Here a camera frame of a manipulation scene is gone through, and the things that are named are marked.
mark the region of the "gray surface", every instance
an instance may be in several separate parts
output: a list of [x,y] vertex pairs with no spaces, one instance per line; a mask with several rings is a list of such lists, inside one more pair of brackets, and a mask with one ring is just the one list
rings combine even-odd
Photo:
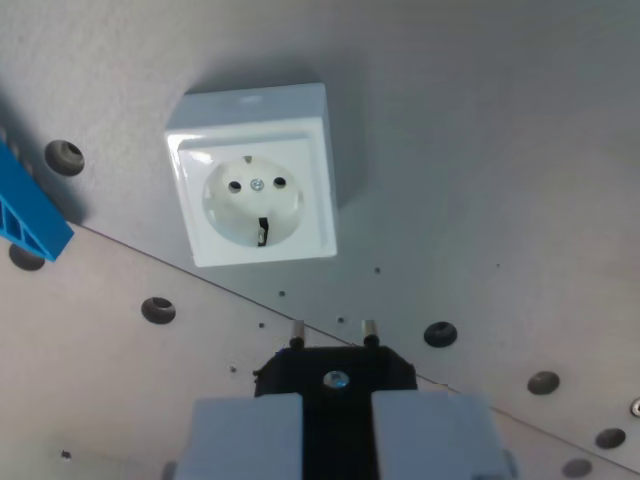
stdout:
[[447,392],[375,392],[371,397],[381,480],[513,478],[490,410]]
[[175,480],[301,480],[302,420],[297,393],[200,400]]
[[[640,469],[640,3],[4,7],[0,110],[71,218],[343,339],[376,318],[422,374],[561,438],[593,451],[625,428],[599,453]],[[306,81],[328,91],[339,256],[196,270],[162,144],[174,105]],[[42,169],[56,138],[85,153],[78,177]],[[428,349],[440,320],[459,339]],[[548,398],[524,388],[538,370],[562,379]]]

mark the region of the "socket outlet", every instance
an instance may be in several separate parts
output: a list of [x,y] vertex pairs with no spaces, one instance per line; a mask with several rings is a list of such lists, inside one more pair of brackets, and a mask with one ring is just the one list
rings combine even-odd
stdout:
[[185,95],[165,139],[196,266],[337,254],[324,85]]

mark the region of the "screw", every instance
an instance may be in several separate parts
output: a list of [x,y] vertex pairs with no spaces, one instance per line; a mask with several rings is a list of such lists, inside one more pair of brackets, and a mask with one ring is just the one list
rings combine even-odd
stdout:
[[324,376],[323,383],[332,390],[340,390],[349,385],[349,375],[334,370]]
[[251,180],[251,188],[253,188],[256,192],[259,192],[264,188],[264,182],[259,178],[254,178]]
[[631,404],[631,415],[640,417],[640,398],[636,398]]

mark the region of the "white wall socket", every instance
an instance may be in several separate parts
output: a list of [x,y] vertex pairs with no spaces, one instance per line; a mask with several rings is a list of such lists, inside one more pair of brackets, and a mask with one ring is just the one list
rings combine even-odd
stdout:
[[324,85],[185,95],[165,139],[197,267],[336,255]]

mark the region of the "small hole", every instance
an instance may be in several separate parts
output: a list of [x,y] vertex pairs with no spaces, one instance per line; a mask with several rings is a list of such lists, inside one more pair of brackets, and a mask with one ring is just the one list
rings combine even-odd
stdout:
[[527,390],[534,395],[549,395],[560,386],[560,377],[554,372],[538,372],[529,379]]
[[591,473],[593,466],[589,460],[584,458],[576,458],[571,460],[562,467],[562,474],[567,478],[582,478]]
[[424,341],[431,347],[448,347],[458,338],[458,329],[449,322],[436,322],[424,331]]
[[229,183],[229,191],[231,193],[238,193],[240,190],[242,190],[242,185],[240,185],[240,182]]
[[44,159],[54,172],[73,177],[84,169],[84,155],[78,147],[66,140],[54,140],[44,150]]
[[607,428],[596,437],[596,445],[605,450],[618,448],[627,439],[627,434],[619,428]]
[[176,318],[176,307],[166,298],[151,297],[142,302],[142,316],[156,325],[166,325]]
[[38,257],[17,245],[9,247],[9,258],[16,267],[27,272],[35,272],[44,266],[44,258]]

